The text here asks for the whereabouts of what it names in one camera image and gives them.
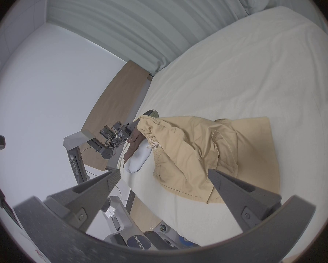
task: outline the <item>brown garment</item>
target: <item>brown garment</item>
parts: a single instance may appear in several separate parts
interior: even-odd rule
[[[132,131],[130,138],[127,140],[127,142],[130,143],[130,146],[124,155],[124,164],[131,158],[144,139],[144,135],[141,134],[137,128]]]
[[[140,116],[137,128],[160,144],[153,150],[153,176],[176,195],[224,203],[207,177],[210,168],[279,191],[279,169],[267,117],[210,121],[193,116]]]

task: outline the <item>bolt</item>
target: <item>bolt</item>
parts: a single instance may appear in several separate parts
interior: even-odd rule
[[[159,230],[161,230],[162,232],[166,231],[166,226],[164,224],[162,224],[159,228]]]

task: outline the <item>dark blue circular label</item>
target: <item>dark blue circular label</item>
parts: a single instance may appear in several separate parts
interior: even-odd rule
[[[135,235],[127,240],[127,246],[132,248],[141,248],[143,250],[149,249],[151,247],[151,242],[141,235]]]

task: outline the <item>white bed sheet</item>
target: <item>white bed sheet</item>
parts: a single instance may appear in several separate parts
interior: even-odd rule
[[[328,218],[328,35],[318,26],[285,7],[239,20],[158,72],[138,116],[150,109],[160,117],[210,120],[268,116],[282,202],[297,194],[316,205],[288,255],[304,250],[320,231]],[[121,174],[180,235],[203,246],[241,233],[226,205],[176,196],[154,179],[153,169],[151,154],[139,172],[121,167]]]

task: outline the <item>white drawstring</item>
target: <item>white drawstring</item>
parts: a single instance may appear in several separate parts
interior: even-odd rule
[[[153,141],[151,138],[149,138],[148,140],[149,140],[149,145],[147,146],[147,148],[157,149],[158,147],[162,147],[159,144],[159,142]]]

